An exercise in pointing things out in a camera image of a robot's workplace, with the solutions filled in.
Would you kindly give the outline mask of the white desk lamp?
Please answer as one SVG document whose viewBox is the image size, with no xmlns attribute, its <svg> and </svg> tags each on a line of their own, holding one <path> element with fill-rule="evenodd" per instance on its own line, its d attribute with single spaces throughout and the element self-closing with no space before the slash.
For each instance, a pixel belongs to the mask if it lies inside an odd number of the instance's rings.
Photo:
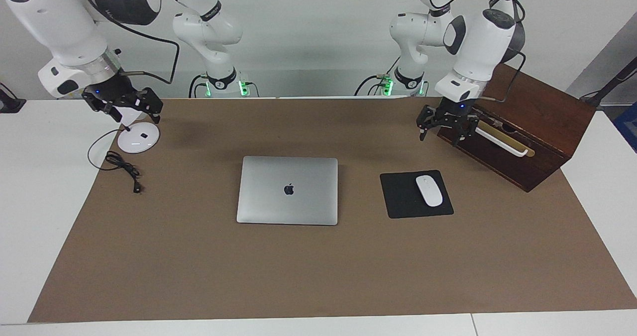
<svg viewBox="0 0 637 336">
<path fill-rule="evenodd" d="M 161 136 L 157 125 L 143 122 L 146 113 L 135 109 L 116 107 L 121 114 L 124 131 L 117 138 L 118 147 L 127 154 L 140 154 L 152 148 Z"/>
</svg>

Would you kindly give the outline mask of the black mouse pad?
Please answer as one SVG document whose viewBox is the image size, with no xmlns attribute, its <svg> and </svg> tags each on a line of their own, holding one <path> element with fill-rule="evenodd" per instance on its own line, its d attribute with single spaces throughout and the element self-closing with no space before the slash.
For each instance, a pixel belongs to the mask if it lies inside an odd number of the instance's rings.
<svg viewBox="0 0 637 336">
<path fill-rule="evenodd" d="M 439 207 L 428 207 L 424 203 L 416 185 L 416 177 L 421 175 L 431 175 L 436 180 L 443 194 L 443 204 Z M 383 173 L 380 175 L 380 181 L 389 218 L 424 218 L 454 213 L 443 177 L 438 170 Z"/>
</svg>

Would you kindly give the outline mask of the white computer mouse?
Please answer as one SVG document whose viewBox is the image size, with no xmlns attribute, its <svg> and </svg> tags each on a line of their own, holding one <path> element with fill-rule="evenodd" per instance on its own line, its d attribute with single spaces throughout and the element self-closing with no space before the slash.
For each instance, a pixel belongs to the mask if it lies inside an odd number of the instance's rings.
<svg viewBox="0 0 637 336">
<path fill-rule="evenodd" d="M 421 175 L 416 177 L 416 185 L 424 203 L 428 207 L 435 208 L 443 204 L 443 194 L 433 176 Z"/>
</svg>

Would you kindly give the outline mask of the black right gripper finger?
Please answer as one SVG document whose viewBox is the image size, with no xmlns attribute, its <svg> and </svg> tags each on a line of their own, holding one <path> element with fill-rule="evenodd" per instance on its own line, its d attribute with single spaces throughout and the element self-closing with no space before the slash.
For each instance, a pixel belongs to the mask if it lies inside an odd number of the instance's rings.
<svg viewBox="0 0 637 336">
<path fill-rule="evenodd" d="M 162 100 L 151 88 L 144 88 L 132 94 L 132 108 L 150 116 L 153 123 L 159 124 L 161 120 Z"/>
<path fill-rule="evenodd" d="M 117 107 L 113 106 L 112 103 L 100 102 L 100 106 L 98 106 L 98 110 L 103 112 L 104 114 L 111 116 L 111 118 L 113 118 L 115 122 L 121 123 L 121 118 L 122 118 L 121 113 L 117 109 Z"/>
</svg>

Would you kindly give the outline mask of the black tripod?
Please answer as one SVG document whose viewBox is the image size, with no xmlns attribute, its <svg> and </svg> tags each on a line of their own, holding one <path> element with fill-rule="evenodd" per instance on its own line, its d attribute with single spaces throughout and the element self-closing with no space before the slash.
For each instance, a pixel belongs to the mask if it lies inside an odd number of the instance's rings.
<svg viewBox="0 0 637 336">
<path fill-rule="evenodd" d="M 624 66 L 619 73 L 617 73 L 609 82 L 605 84 L 601 89 L 587 93 L 578 100 L 584 102 L 592 107 L 600 107 L 603 98 L 605 98 L 613 89 L 628 81 L 632 76 L 637 74 L 637 56 Z"/>
</svg>

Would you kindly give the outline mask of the brown table mat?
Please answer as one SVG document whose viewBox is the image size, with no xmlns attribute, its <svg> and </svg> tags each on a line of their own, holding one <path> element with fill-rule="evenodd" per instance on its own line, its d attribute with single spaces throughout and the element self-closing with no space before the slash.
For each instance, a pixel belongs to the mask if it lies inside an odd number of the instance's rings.
<svg viewBox="0 0 637 336">
<path fill-rule="evenodd" d="M 428 134 L 428 99 L 166 100 L 100 171 L 29 321 L 637 309 L 564 175 L 526 193 Z M 246 155 L 336 158 L 335 226 L 236 222 Z M 380 175 L 440 171 L 454 213 L 389 218 Z"/>
</svg>

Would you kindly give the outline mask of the silver laptop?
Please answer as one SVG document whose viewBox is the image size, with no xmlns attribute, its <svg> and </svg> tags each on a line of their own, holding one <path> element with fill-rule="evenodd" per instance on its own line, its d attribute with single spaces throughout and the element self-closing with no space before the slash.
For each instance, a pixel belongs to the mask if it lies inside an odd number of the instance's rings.
<svg viewBox="0 0 637 336">
<path fill-rule="evenodd" d="M 241 224 L 337 224 L 336 158 L 246 155 L 236 220 Z"/>
</svg>

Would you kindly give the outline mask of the brown wooden box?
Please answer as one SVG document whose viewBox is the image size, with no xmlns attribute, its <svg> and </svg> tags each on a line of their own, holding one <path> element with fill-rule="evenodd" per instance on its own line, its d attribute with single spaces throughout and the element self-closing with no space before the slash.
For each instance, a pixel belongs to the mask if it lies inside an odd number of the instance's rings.
<svg viewBox="0 0 637 336">
<path fill-rule="evenodd" d="M 505 64 L 496 67 L 472 110 L 517 129 L 535 156 L 515 157 L 477 134 L 456 150 L 526 193 L 571 161 L 595 114 L 592 106 Z"/>
</svg>

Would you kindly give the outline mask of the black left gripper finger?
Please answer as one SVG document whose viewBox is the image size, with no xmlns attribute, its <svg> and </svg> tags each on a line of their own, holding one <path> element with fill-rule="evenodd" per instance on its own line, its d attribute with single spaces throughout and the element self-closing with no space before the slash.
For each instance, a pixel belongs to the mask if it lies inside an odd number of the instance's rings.
<svg viewBox="0 0 637 336">
<path fill-rule="evenodd" d="M 420 141 L 424 141 L 428 131 L 437 127 L 436 109 L 430 105 L 425 105 L 416 118 L 416 125 L 419 128 Z"/>
<path fill-rule="evenodd" d="M 453 147 L 457 147 L 460 141 L 465 138 L 473 136 L 476 128 L 480 122 L 478 117 L 460 117 L 453 121 L 452 129 L 456 132 L 456 137 L 453 140 Z"/>
</svg>

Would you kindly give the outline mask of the blue bin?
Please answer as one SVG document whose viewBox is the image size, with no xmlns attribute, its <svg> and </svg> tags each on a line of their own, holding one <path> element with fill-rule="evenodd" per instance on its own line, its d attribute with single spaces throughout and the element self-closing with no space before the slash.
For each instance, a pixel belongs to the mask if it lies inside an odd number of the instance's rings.
<svg viewBox="0 0 637 336">
<path fill-rule="evenodd" d="M 637 102 L 619 114 L 619 116 L 613 120 L 613 125 L 625 141 L 627 141 L 632 150 L 637 153 Z"/>
</svg>

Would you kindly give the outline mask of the black clamp stand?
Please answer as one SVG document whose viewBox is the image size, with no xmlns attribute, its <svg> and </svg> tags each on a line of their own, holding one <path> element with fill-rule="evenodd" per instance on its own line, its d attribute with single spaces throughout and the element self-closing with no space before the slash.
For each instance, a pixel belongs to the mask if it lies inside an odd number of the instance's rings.
<svg viewBox="0 0 637 336">
<path fill-rule="evenodd" d="M 18 113 L 27 100 L 18 98 L 5 84 L 0 82 L 0 113 Z"/>
</svg>

